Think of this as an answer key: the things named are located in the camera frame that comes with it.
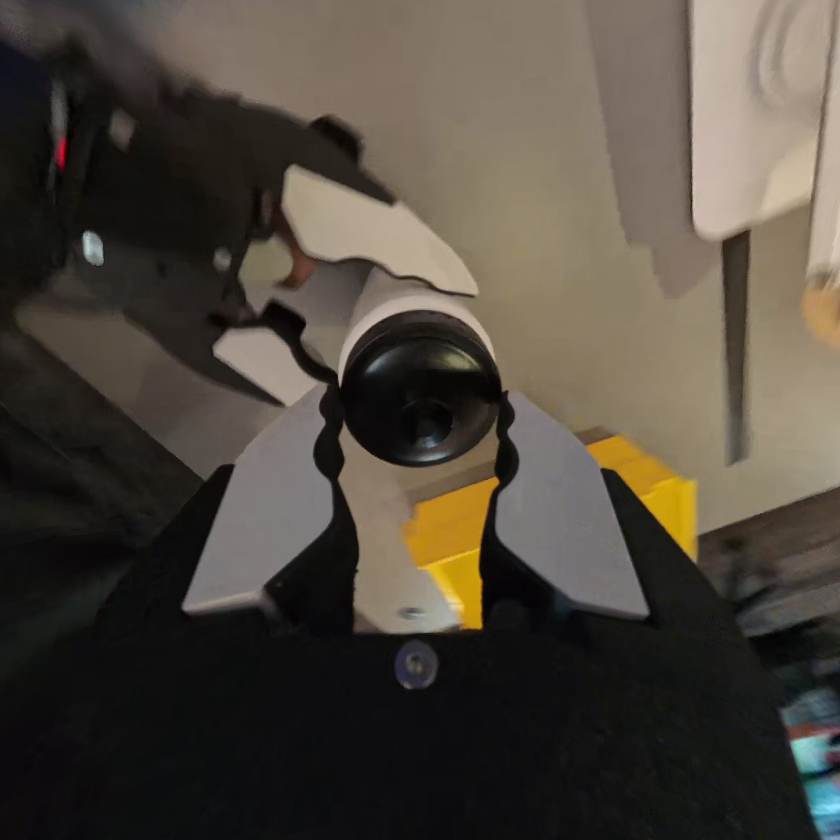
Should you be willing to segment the yellow plastic bin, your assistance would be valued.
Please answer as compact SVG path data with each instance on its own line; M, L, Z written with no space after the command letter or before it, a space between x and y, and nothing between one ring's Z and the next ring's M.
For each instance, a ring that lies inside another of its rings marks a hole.
M630 437L592 427L578 438L598 464L624 480L680 548L698 559L698 487ZM480 542L490 497L489 477L419 502L403 537L415 566L428 573L459 627L481 629Z

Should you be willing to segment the person's left hand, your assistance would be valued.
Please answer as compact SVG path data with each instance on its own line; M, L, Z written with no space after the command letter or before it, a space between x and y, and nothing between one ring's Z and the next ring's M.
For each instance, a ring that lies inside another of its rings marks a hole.
M289 223L281 212L275 215L275 233L287 248L291 260L287 276L279 285L293 290L299 289L308 282L317 267L317 263L301 249Z

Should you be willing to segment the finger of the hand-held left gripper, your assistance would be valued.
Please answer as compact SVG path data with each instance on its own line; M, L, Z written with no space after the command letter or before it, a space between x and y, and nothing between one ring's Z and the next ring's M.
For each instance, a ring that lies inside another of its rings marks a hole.
M226 328L213 344L213 357L290 407L318 386L339 387L337 372L305 344L307 326L299 312L272 301L257 317Z
M477 297L465 262L402 202L387 204L303 169L287 168L281 211L301 250L332 263L362 259L397 279Z

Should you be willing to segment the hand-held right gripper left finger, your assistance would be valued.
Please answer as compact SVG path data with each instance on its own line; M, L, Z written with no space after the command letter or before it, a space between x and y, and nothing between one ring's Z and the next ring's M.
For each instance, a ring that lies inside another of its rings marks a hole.
M315 387L234 464L184 613L258 608L307 634L351 634L360 547L340 486L343 409Z

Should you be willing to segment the white plastic bottle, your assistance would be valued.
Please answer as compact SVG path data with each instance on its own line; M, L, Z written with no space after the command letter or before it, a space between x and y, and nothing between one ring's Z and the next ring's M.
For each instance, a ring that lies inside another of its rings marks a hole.
M381 268L373 268L350 316L339 355L339 383L343 380L352 351L361 348L362 337L380 322L407 312L432 312L455 319L476 334L495 361L497 357L490 336L466 301L467 297L444 294L420 280L396 279Z

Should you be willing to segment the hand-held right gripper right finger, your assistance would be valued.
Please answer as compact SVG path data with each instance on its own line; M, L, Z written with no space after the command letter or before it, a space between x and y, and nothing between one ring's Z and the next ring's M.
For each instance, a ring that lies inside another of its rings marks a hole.
M578 613L643 622L650 609L602 469L519 392L497 423L497 487L479 548L484 627L557 627Z

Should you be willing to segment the instruction sheet on wooden stand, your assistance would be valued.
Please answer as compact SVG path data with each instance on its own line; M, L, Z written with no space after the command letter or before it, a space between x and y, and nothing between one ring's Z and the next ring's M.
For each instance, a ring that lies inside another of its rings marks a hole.
M708 241L811 205L801 314L839 340L838 1L689 2L691 205Z

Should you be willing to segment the black bottle lid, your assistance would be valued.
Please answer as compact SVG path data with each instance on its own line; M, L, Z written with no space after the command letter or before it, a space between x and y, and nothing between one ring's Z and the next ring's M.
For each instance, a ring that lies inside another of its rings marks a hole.
M378 321L350 346L344 425L370 455L403 467L467 454L497 419L501 377L478 332L439 311Z

